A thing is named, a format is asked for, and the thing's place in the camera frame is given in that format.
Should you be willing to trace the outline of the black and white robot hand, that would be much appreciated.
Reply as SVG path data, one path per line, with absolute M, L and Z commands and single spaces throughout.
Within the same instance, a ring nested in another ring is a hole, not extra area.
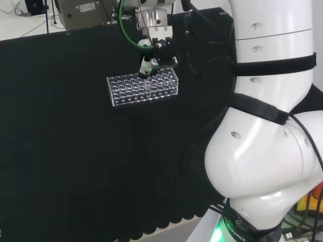
M 159 69 L 175 67 L 178 64 L 172 26 L 148 27 L 148 35 L 148 38 L 138 42 L 138 75 L 142 79 L 156 75 Z

